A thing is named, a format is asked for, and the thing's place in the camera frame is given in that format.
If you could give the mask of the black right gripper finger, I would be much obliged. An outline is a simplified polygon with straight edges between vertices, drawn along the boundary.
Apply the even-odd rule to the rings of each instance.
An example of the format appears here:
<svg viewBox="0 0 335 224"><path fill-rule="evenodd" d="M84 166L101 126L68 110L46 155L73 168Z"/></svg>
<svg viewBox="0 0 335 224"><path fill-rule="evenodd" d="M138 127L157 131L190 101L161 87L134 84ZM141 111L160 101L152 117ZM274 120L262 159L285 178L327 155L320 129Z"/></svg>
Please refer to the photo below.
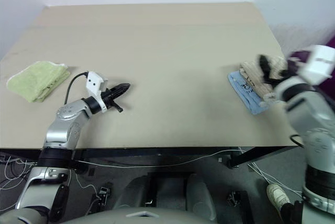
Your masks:
<svg viewBox="0 0 335 224"><path fill-rule="evenodd" d="M262 70L263 77L269 78L271 74L271 66L269 64L269 61L265 55L259 55L259 66Z"/></svg>
<svg viewBox="0 0 335 224"><path fill-rule="evenodd" d="M283 78L281 79L274 79L274 78L271 78L269 76L266 76L264 75L263 76L263 81L265 84L268 84L270 85L271 87L276 87L279 85L279 83L283 80Z"/></svg>

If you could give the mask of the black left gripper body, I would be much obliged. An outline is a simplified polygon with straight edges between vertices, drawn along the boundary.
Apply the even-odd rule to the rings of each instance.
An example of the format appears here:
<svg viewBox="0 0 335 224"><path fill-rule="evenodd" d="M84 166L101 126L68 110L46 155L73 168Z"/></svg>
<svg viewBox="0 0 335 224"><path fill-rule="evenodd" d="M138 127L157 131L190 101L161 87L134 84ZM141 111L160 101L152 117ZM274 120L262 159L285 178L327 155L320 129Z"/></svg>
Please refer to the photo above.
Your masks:
<svg viewBox="0 0 335 224"><path fill-rule="evenodd" d="M105 103L107 109L115 108L119 113L123 112L123 109L115 102L115 99L120 95L114 95L115 89L107 89L102 92L102 100Z"/></svg>

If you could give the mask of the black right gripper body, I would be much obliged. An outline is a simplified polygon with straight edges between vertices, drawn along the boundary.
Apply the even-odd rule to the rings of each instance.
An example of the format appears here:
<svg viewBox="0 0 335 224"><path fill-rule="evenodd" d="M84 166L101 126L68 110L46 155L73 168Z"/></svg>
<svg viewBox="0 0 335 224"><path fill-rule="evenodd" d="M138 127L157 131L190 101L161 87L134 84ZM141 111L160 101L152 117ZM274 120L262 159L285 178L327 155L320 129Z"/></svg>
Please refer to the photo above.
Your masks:
<svg viewBox="0 0 335 224"><path fill-rule="evenodd" d="M304 62L299 57L289 57L287 68L279 72L280 77L291 77L297 75L298 69Z"/></svg>

